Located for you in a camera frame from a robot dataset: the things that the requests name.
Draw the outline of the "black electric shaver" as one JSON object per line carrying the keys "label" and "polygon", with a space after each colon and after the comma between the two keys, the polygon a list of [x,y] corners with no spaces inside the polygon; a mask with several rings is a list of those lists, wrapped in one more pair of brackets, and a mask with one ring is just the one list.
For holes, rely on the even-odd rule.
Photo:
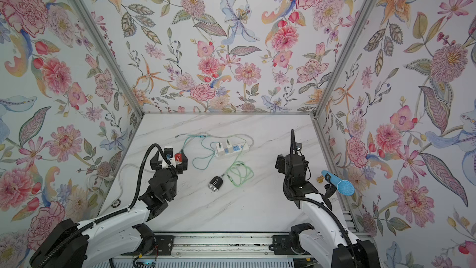
{"label": "black electric shaver", "polygon": [[220,176],[215,176],[208,184],[208,188],[213,192],[218,192],[222,187],[224,181]]}

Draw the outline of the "white power strip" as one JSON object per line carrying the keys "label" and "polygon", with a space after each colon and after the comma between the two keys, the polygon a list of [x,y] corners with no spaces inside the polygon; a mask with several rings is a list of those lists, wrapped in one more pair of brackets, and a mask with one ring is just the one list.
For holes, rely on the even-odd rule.
{"label": "white power strip", "polygon": [[195,157],[192,160],[193,168],[204,171],[214,159],[218,160],[233,157],[233,163],[227,167],[226,171],[220,177],[228,177],[235,187],[242,186],[254,177],[253,170],[239,160],[243,154],[254,146],[255,141],[251,136],[243,133],[230,135],[228,137],[215,136],[207,133],[184,134],[184,136],[186,139],[182,146],[183,149],[186,148],[193,139],[200,138],[202,140],[202,147],[210,151],[210,154],[206,157]]}

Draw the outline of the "red electric shaver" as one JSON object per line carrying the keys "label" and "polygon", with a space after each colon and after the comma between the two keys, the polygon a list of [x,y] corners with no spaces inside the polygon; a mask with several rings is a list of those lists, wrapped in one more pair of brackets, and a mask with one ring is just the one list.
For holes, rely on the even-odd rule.
{"label": "red electric shaver", "polygon": [[183,163],[183,155],[181,153],[177,153],[174,155],[174,160],[177,165],[180,165]]}

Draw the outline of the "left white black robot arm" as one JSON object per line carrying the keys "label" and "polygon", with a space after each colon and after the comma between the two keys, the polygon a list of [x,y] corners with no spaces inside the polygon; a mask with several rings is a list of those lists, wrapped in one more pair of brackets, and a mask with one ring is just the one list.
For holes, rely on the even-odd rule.
{"label": "left white black robot arm", "polygon": [[129,206],[98,218],[60,222],[33,254],[33,268],[91,268],[120,255],[137,256],[157,244],[147,222],[162,214],[177,195],[179,175],[187,170],[183,151],[152,144],[141,162]]}

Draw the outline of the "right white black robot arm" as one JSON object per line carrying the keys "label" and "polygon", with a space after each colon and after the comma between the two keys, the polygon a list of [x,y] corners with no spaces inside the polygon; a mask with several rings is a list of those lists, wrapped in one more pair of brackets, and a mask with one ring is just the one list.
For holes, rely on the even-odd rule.
{"label": "right white black robot arm", "polygon": [[337,193],[351,196],[355,189],[329,171],[322,171],[326,181],[325,193],[306,178],[309,162],[302,154],[302,145],[290,132],[290,152],[278,155],[276,169],[283,174],[283,193],[304,212],[309,222],[291,227],[288,250],[294,254],[309,254],[324,268],[378,268],[378,250],[370,240],[362,240],[349,230],[335,209],[331,197]]}

